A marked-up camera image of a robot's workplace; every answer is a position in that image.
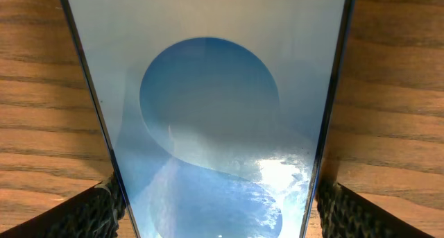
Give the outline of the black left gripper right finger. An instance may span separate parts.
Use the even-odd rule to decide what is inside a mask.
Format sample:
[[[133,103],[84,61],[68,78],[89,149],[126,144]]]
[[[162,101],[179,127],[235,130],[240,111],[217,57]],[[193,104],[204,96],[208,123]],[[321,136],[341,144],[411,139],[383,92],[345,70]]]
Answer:
[[[432,238],[331,180],[319,182],[316,200],[323,238]]]

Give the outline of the blue Galaxy smartphone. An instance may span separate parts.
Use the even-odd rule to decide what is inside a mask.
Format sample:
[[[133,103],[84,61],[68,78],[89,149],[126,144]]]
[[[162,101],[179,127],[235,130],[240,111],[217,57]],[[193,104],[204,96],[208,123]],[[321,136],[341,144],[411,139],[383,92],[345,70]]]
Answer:
[[[304,237],[355,0],[60,0],[138,237]]]

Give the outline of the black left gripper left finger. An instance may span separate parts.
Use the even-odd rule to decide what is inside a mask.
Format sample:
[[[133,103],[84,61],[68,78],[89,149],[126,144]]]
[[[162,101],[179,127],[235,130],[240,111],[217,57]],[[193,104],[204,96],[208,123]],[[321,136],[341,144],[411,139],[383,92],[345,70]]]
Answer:
[[[1,233],[1,238],[115,238],[126,204],[113,174],[60,205]]]

